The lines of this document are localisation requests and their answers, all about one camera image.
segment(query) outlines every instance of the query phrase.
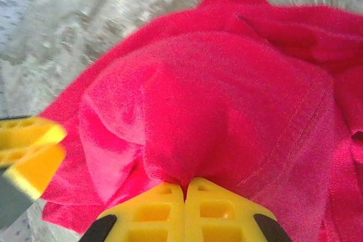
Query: red cloth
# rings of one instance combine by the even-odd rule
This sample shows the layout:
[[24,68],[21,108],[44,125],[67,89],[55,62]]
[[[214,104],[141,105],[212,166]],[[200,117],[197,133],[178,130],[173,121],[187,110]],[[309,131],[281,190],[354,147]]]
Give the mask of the red cloth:
[[153,20],[42,113],[69,132],[44,219],[84,232],[160,181],[201,176],[294,241],[362,240],[362,56],[363,17],[330,7],[203,0]]

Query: red fabric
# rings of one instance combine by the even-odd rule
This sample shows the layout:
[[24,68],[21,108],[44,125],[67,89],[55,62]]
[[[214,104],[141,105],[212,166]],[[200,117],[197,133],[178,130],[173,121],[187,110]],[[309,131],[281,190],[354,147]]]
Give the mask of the red fabric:
[[362,240],[362,56],[363,17],[324,6],[203,0],[152,21],[42,113],[69,131],[44,219],[84,232],[161,181],[201,176],[269,208],[294,241]]

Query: yellow plastic part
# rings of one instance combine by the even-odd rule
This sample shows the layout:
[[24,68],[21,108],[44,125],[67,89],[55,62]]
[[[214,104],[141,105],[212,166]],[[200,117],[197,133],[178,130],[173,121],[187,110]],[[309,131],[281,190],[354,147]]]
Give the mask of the yellow plastic part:
[[178,185],[161,184],[103,212],[116,215],[105,242],[267,242],[255,214],[266,208],[206,179],[195,178],[184,203]]
[[60,145],[34,148],[32,154],[18,160],[3,176],[36,200],[47,188],[65,155]]
[[66,135],[61,125],[40,117],[0,121],[0,167],[32,154],[34,147],[57,144]]
[[184,241],[184,197],[178,185],[160,184],[103,212],[117,221],[107,242]]
[[266,208],[206,179],[195,178],[185,201],[185,241],[267,242],[255,214],[274,220]]

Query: floor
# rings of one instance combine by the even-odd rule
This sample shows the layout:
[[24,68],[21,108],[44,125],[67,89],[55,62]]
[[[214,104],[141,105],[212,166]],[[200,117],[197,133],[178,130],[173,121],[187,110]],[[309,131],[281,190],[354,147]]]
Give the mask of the floor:
[[[110,46],[151,18],[198,0],[0,0],[1,114],[38,114]],[[363,12],[363,0],[269,0]],[[35,203],[0,241],[77,241],[41,221]]]

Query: red towel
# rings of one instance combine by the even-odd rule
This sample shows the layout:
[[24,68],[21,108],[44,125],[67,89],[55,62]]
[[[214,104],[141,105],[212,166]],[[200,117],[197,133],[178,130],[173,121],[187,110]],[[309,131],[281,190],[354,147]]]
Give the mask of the red towel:
[[203,0],[153,20],[42,113],[69,132],[44,219],[84,232],[161,181],[201,176],[269,208],[294,241],[360,241],[362,79],[363,17],[338,9]]

